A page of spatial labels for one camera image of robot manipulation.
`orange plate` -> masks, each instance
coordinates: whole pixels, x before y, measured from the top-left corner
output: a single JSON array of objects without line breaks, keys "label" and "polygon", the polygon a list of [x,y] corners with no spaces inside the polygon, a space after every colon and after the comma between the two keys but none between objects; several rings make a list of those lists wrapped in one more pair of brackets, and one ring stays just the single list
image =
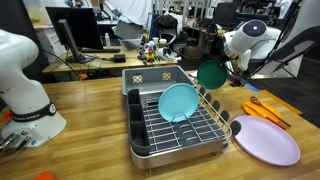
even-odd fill
[{"label": "orange plate", "polygon": [[[266,108],[268,108],[270,111],[272,111],[273,113],[275,113],[276,115],[278,115],[281,118],[281,114],[279,111],[277,111],[273,106],[271,106],[270,104],[261,102]],[[242,105],[244,111],[248,114],[250,114],[251,116],[257,116],[263,119],[266,119],[263,115],[266,115],[267,117],[269,117],[271,120],[273,120],[274,122],[278,123],[280,121],[280,119],[273,115],[271,112],[269,112],[268,110],[266,110],[264,107],[261,107],[259,105],[256,105],[254,103],[252,103],[250,100],[247,100],[243,103]]]}]

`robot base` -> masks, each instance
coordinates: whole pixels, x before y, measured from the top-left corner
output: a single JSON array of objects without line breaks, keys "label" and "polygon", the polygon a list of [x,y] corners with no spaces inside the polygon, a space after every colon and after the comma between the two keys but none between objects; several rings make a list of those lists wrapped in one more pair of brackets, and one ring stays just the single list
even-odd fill
[{"label": "robot base", "polygon": [[66,120],[56,112],[53,116],[45,116],[41,119],[18,123],[11,120],[2,129],[2,137],[6,138],[11,133],[18,134],[19,137],[11,144],[11,148],[16,148],[27,136],[31,140],[25,147],[39,147],[49,139],[58,135],[66,126]]}]

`lavender plate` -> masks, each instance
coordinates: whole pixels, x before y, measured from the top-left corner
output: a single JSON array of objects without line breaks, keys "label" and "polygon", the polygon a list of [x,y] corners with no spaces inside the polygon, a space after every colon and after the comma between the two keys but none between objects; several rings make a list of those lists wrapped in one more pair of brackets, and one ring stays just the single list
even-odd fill
[{"label": "lavender plate", "polygon": [[299,161],[299,146],[277,125],[249,115],[238,116],[234,121],[241,124],[235,140],[250,155],[278,166],[290,166]]}]

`dish rack frame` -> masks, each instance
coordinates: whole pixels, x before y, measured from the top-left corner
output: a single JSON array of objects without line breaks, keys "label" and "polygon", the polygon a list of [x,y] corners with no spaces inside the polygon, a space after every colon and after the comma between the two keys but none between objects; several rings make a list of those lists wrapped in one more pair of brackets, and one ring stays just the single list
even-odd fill
[{"label": "dish rack frame", "polygon": [[127,110],[131,158],[140,169],[149,169],[204,154],[218,154],[232,134],[228,123],[199,93],[199,105],[180,122],[164,120],[157,95],[128,92]]}]

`wooden table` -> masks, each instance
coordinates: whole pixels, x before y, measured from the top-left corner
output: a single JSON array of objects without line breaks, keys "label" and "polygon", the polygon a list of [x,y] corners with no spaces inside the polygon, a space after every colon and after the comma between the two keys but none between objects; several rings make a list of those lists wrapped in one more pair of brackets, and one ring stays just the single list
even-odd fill
[{"label": "wooden table", "polygon": [[[121,50],[119,53],[96,53],[96,54],[88,54],[99,56],[100,58],[112,58],[115,54],[125,54],[126,62],[123,63],[114,63],[113,61],[104,61],[100,59],[96,59],[84,64],[81,63],[69,63],[69,65],[77,72],[88,72],[95,70],[111,70],[111,69],[125,69],[125,68],[136,68],[136,67],[145,67],[145,66],[155,66],[155,65],[171,65],[177,64],[177,61],[167,62],[167,61],[156,61],[153,63],[147,63],[144,65],[143,62],[137,59],[137,52],[134,51],[123,51]],[[66,54],[61,55],[62,60],[66,59]],[[69,73],[72,72],[72,69],[66,66],[62,61],[57,60],[56,62],[47,66],[42,73],[44,74],[52,74],[52,73]]]},{"label": "wooden table", "polygon": [[[46,84],[54,98],[59,84]],[[148,170],[131,161],[126,111],[121,78],[67,82],[56,101],[66,128],[41,147],[24,149],[0,159],[0,179],[34,179],[43,171],[55,179],[319,179],[320,131],[273,99],[228,82],[210,91],[231,113],[243,115],[241,104],[254,95],[277,108],[292,128],[301,159],[295,165],[279,167],[252,157],[230,139],[217,156],[211,154]]]}]

